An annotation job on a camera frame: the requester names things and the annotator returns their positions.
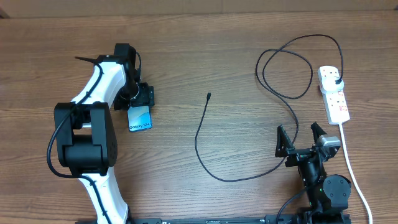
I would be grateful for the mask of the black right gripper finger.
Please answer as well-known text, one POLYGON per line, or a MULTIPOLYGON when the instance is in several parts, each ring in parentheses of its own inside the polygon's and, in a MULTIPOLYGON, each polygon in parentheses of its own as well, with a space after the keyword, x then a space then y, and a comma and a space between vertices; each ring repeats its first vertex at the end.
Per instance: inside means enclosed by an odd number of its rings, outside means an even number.
POLYGON ((315 144, 321 144, 322 143, 322 137, 326 135, 326 132, 318 125, 317 122, 314 122, 311 124, 311 129, 313 133, 313 139, 315 144))
POLYGON ((277 127, 277 144, 276 144, 276 152, 287 152, 290 150, 294 150, 294 145, 287 135, 284 127, 282 125, 277 127))

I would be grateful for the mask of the Galaxy S24+ smartphone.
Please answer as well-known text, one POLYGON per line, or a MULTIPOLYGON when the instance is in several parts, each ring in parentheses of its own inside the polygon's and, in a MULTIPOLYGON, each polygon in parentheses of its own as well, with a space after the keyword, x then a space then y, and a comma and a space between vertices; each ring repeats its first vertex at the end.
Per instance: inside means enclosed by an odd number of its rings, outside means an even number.
POLYGON ((127 118, 130 132, 152 128, 152 119, 148 106, 130 107, 127 111, 127 118))

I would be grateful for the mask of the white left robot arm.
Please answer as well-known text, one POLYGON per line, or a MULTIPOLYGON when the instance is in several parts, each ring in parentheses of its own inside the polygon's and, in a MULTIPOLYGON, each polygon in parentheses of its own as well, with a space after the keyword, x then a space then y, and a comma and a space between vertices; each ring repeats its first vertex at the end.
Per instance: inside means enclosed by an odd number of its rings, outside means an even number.
POLYGON ((93 74, 84 89, 54 108, 47 165, 54 175, 83 184, 96 211, 94 223, 133 223, 114 172, 118 143, 111 110, 127 112, 130 132, 150 129, 154 87, 142 82, 141 56, 129 43, 86 62, 93 74))

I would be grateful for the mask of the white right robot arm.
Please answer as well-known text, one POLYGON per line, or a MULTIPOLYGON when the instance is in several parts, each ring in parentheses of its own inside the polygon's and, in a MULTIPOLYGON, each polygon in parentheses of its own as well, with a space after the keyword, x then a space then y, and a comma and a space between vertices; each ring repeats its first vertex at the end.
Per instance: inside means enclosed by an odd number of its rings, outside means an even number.
POLYGON ((296 149, 283 126, 277 127, 276 157, 286 159, 286 167, 296 167, 303 190, 288 199, 275 216, 276 223, 350 223, 348 208, 351 181, 338 174, 328 175, 323 163, 333 158, 341 147, 336 136, 330 136, 317 124, 311 125, 314 143, 310 148, 296 149), (282 212, 293 200, 306 194, 309 206, 298 208, 293 215, 282 212))

